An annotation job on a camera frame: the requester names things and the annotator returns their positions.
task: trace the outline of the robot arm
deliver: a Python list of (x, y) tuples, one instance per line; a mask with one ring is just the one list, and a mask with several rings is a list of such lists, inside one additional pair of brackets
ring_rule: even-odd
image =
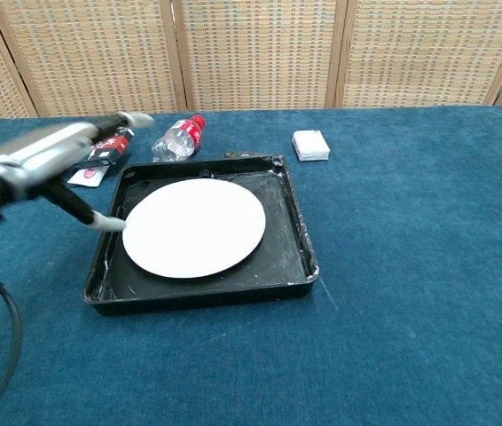
[(92, 210), (65, 187), (63, 174), (118, 128), (152, 124), (150, 115), (119, 113), (57, 124), (7, 142), (0, 146), (0, 209), (11, 202), (43, 196), (94, 229), (121, 231), (122, 220)]

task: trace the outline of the wire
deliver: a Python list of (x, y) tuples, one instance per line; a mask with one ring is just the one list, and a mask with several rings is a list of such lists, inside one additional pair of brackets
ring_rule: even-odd
[(9, 311), (11, 312), (12, 319), (12, 346), (11, 346), (11, 356), (9, 360), (9, 366), (7, 367), (6, 372), (4, 373), (3, 380), (0, 382), (0, 398), (3, 396), (4, 390), (12, 379), (12, 375), (14, 374), (14, 370), (19, 362), (20, 355), (20, 344), (22, 341), (22, 326), (20, 324), (20, 314), (17, 305), (12, 300), (12, 296), (3, 287), (3, 284), (0, 281), (0, 295), (3, 297), (4, 301), (9, 307)]

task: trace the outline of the plastic bottle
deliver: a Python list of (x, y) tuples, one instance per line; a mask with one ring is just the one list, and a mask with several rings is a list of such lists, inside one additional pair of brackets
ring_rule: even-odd
[(206, 120), (201, 115), (180, 120), (153, 144), (153, 162), (181, 162), (201, 144)]

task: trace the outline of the white box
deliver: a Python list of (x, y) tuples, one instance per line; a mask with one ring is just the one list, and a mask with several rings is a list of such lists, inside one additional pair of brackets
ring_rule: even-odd
[(89, 186), (97, 188), (101, 184), (101, 179), (106, 175), (109, 166), (89, 167), (88, 169), (80, 169), (68, 180), (68, 184)]
[(293, 135), (293, 145), (301, 162), (327, 160), (330, 147), (320, 130), (298, 130)]

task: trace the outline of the black tray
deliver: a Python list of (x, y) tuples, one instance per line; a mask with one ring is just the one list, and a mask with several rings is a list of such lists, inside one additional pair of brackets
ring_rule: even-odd
[(259, 246), (224, 272), (178, 280), (141, 269), (125, 252), (120, 233), (103, 234), (83, 289), (87, 304), (103, 314), (122, 314), (242, 304), (310, 292), (318, 263), (282, 156), (130, 166), (119, 177), (111, 214), (126, 218), (149, 193), (190, 178), (222, 179), (254, 193), (267, 219)]

